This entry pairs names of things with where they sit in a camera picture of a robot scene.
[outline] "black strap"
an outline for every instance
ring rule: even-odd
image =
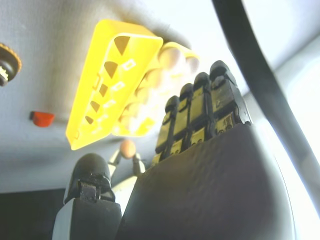
[[[264,58],[241,0],[212,0],[229,48],[320,216],[320,166]]]

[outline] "red object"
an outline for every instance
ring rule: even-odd
[[[40,112],[35,111],[33,113],[32,121],[34,125],[41,127],[41,128],[47,128],[49,127],[52,122],[55,119],[55,115],[52,113],[46,113],[46,112]]]

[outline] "open egg carton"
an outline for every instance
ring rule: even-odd
[[[144,136],[162,119],[167,99],[198,70],[189,49],[145,27],[102,20],[95,27],[66,136],[76,150],[110,133]]]

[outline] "dark floor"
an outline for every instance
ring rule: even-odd
[[[1,240],[51,240],[64,189],[0,194]]]

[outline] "round black object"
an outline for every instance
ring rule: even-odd
[[[209,84],[209,75],[205,72],[200,72],[194,79],[193,89],[196,90]]]
[[[184,85],[180,91],[180,101],[192,95],[193,88],[194,86],[192,85],[192,83],[187,83],[186,85]]]
[[[229,68],[223,61],[216,61],[210,67],[210,80],[214,82],[217,77],[225,75],[227,71]]]
[[[21,61],[17,54],[0,43],[0,86],[5,86],[14,79],[20,68]]]
[[[172,111],[179,105],[179,97],[176,95],[169,98],[165,105],[165,113]]]
[[[95,153],[88,153],[81,157],[73,169],[64,203],[80,196],[79,182],[100,188],[101,194],[109,192],[111,190],[110,172],[106,161]]]

